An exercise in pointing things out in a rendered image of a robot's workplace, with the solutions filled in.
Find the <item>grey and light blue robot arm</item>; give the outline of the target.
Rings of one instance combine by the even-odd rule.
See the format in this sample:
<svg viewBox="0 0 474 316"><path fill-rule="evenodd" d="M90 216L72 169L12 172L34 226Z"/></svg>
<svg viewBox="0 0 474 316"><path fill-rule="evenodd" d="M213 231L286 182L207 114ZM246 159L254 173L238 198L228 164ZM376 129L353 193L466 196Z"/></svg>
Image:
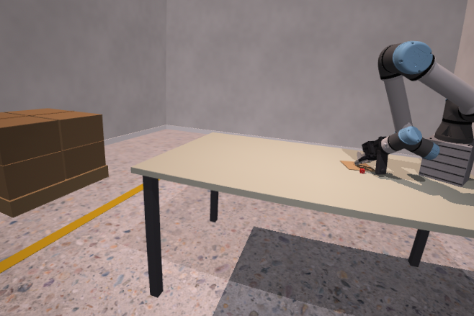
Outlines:
<svg viewBox="0 0 474 316"><path fill-rule="evenodd" d="M411 81L419 80L446 98L436 139L459 144L473 142L474 88L436 63L431 52L423 42L408 41L388 46L379 55L378 70L395 128L395 133L381 142L386 153L406 149L432 160L440 152L438 145L423 138L420 130L413 127L403 76Z"/></svg>

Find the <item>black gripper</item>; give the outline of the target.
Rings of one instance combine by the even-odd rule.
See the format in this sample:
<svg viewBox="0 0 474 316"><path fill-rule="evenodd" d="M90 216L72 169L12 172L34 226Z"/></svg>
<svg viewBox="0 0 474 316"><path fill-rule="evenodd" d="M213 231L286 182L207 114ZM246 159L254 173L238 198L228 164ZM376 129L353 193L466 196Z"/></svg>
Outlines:
<svg viewBox="0 0 474 316"><path fill-rule="evenodd" d="M363 163L368 163L371 161L376 161L377 160L377 151L380 150L382 153L389 155L389 153L386 153L381 146L382 140L386 137L379 137L375 141L368 141L364 144L362 144L362 149L363 149L363 154L361 154L360 151L357 152L357 159L354 163L356 164L363 164Z"/></svg>

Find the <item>tan flat mat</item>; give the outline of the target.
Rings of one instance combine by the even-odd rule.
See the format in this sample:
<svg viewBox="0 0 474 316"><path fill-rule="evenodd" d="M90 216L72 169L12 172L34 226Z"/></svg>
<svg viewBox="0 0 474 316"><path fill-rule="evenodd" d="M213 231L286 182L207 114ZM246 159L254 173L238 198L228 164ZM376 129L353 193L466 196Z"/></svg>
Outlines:
<svg viewBox="0 0 474 316"><path fill-rule="evenodd" d="M375 169L367 165L366 163L355 165L354 161L341 161L349 170L355 170L355 171L360 171L361 168L364 168L365 171L373 171L375 172Z"/></svg>

